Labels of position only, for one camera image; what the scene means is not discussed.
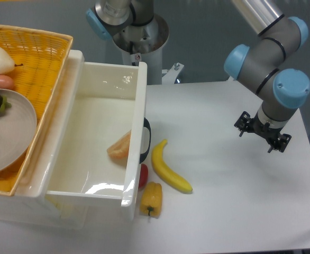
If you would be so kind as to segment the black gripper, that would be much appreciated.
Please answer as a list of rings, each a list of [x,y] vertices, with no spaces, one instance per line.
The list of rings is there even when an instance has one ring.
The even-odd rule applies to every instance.
[[[282,128],[274,129],[270,123],[263,124],[257,114],[254,118],[251,118],[246,111],[243,111],[234,126],[240,131],[239,137],[242,137],[247,132],[255,133],[265,139],[268,145],[270,145],[267,153],[271,153],[273,150],[284,152],[291,140],[291,135],[280,133]]]

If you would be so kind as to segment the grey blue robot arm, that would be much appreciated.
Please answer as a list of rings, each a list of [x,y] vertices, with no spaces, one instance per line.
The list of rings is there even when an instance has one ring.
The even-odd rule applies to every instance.
[[[306,42],[308,27],[297,17],[285,17],[272,1],[234,1],[233,5],[260,41],[253,48],[236,46],[224,70],[262,100],[256,115],[243,112],[235,127],[264,138],[270,150],[284,152],[291,137],[282,129],[305,103],[310,80],[302,71],[279,66]],[[162,73],[162,48],[169,28],[154,13],[153,1],[98,1],[87,10],[86,19],[101,39],[114,42],[125,64],[148,65],[149,84],[172,81]]]

